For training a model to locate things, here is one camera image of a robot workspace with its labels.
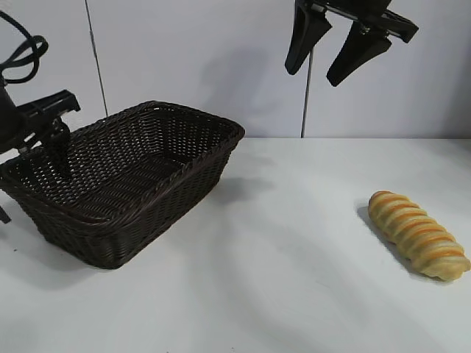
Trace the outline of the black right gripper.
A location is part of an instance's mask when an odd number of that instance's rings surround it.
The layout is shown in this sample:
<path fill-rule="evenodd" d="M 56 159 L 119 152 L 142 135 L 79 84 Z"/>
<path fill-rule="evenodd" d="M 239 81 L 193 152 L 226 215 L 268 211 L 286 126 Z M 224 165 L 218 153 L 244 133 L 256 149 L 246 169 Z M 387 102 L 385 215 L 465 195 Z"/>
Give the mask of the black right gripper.
<path fill-rule="evenodd" d="M 337 87 L 364 63 L 388 51 L 388 35 L 410 41 L 419 27 L 388 9 L 391 1 L 295 1 L 291 42 L 285 69 L 295 75 L 314 46 L 332 28 L 326 12 L 349 18 L 353 23 L 341 51 L 327 72 Z"/>

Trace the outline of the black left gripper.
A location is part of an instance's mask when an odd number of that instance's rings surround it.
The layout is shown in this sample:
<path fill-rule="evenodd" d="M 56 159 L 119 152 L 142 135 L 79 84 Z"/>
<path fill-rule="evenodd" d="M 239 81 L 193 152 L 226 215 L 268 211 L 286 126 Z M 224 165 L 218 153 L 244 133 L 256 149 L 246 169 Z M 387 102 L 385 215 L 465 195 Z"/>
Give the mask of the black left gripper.
<path fill-rule="evenodd" d="M 1 80 L 1 153 L 13 149 L 21 154 L 29 152 L 36 143 L 47 151 L 54 169 L 63 178 L 71 177 L 68 148 L 71 132 L 62 116 L 79 112 L 81 107 L 76 96 L 62 90 L 22 105 L 15 105 L 6 90 L 7 82 Z M 0 220 L 11 222 L 8 214 L 10 204 L 0 206 Z"/>

